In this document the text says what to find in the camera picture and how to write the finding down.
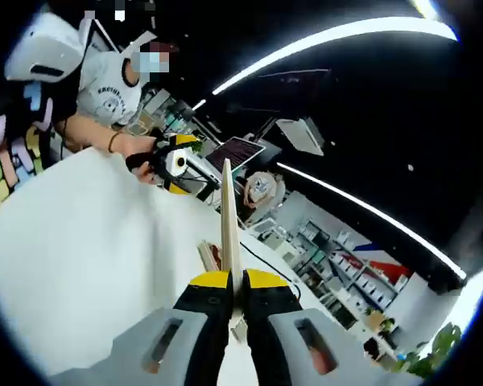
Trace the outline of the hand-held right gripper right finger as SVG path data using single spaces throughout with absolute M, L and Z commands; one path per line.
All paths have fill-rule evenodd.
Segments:
M 260 385 L 420 385 L 388 372 L 324 312 L 304 309 L 273 273 L 247 269 L 242 299 L 247 342 Z

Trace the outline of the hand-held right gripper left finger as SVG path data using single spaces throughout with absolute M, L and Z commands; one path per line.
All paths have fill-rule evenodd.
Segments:
M 208 271 L 172 308 L 159 308 L 113 340 L 108 357 L 52 376 L 52 385 L 215 385 L 229 341 L 233 279 Z

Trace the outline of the person's left hand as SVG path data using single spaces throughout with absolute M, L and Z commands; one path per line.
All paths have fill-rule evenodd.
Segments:
M 133 154 L 151 152 L 155 144 L 155 138 L 149 136 L 133 137 L 127 136 L 123 146 L 123 156 L 128 158 Z M 148 162 L 144 162 L 140 167 L 134 168 L 134 175 L 141 183 L 152 185 L 159 184 L 158 178 L 151 169 Z

